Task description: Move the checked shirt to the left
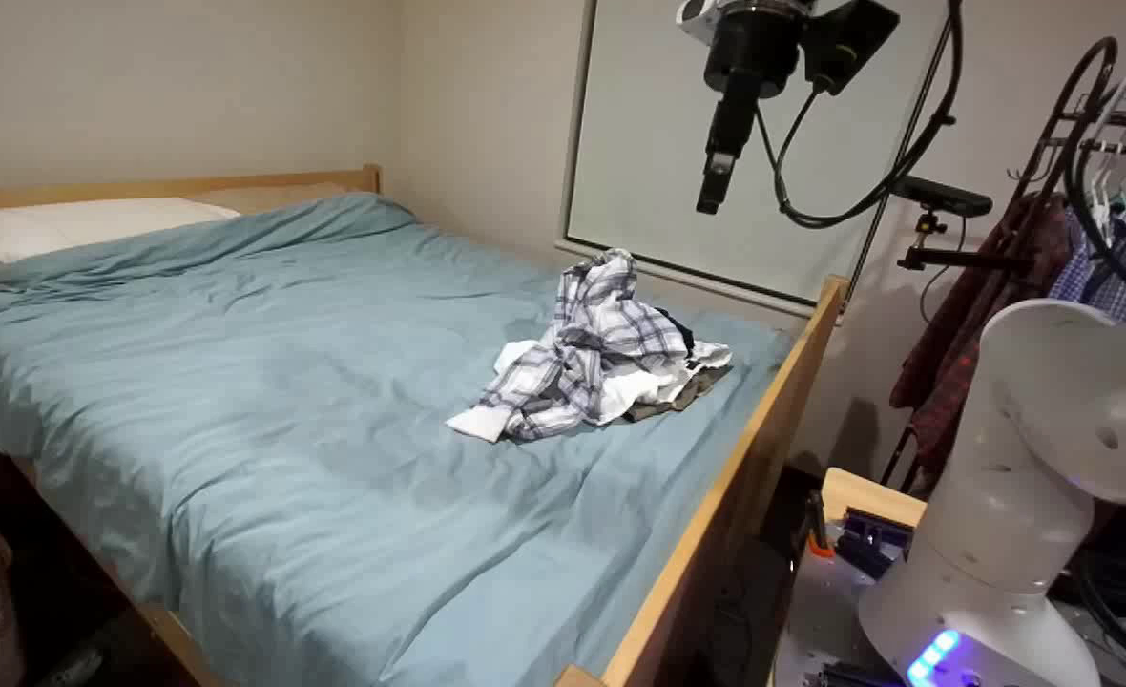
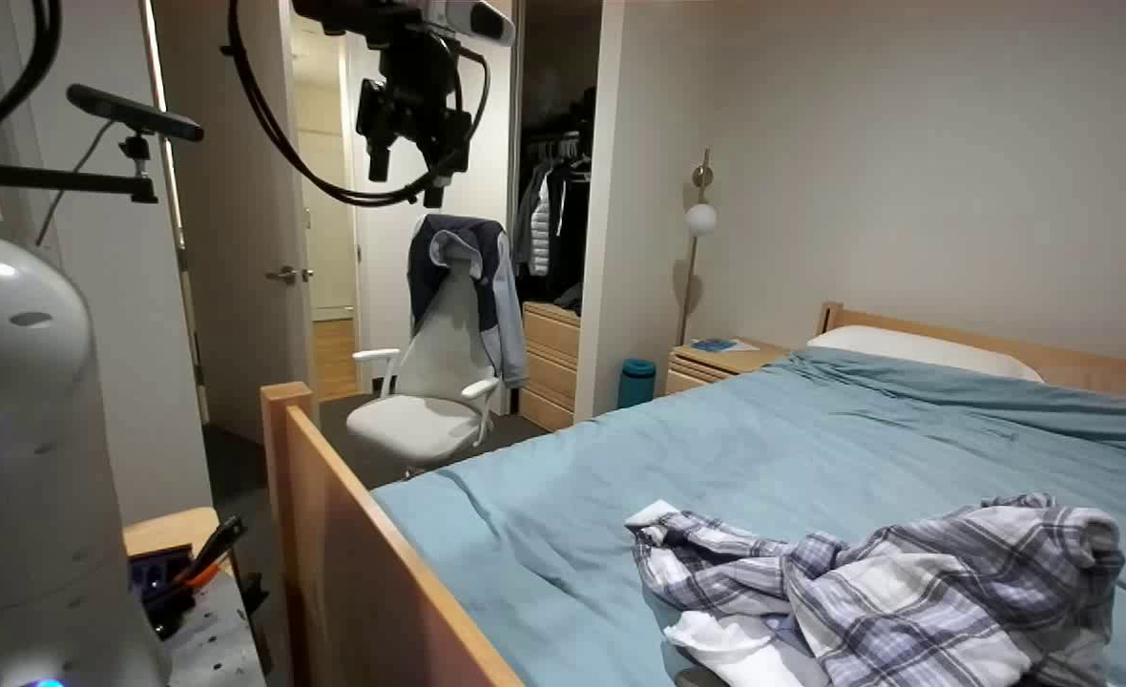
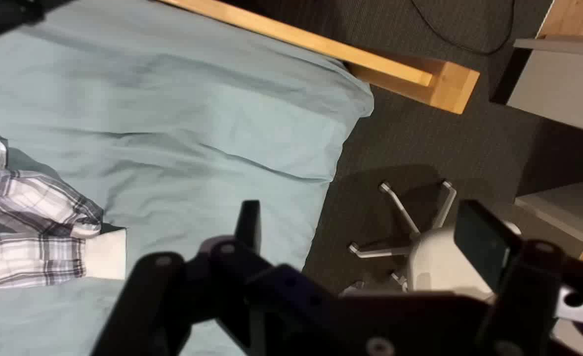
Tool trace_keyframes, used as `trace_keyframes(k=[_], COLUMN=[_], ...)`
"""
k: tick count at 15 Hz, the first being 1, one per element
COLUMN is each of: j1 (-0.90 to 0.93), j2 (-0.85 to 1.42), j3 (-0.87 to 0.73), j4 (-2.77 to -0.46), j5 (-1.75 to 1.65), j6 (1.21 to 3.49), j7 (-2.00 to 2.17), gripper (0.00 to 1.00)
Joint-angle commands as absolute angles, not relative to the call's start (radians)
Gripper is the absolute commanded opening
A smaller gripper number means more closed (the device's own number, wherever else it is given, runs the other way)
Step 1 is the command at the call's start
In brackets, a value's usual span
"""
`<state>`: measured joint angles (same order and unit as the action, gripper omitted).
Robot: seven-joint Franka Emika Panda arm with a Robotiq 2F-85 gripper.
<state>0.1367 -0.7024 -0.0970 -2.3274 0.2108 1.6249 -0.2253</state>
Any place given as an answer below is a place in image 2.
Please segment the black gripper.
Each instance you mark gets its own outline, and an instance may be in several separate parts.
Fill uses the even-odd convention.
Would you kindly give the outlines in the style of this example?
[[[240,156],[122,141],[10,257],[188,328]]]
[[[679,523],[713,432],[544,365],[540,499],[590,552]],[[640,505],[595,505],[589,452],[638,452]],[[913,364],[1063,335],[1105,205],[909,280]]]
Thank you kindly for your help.
[[[400,201],[440,205],[455,172],[469,163],[474,116],[462,106],[462,44],[425,28],[375,43],[379,75],[362,80],[356,131],[367,139],[367,179],[390,179],[390,151],[412,141],[425,172],[395,189]]]

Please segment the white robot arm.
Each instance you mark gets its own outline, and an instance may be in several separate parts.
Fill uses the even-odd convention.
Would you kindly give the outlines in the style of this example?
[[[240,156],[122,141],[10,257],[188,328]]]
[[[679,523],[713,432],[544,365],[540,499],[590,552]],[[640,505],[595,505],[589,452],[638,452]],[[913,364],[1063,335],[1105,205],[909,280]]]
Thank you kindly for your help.
[[[151,193],[133,174],[0,163],[0,187]],[[122,543],[75,284],[0,223],[0,687],[171,687]]]

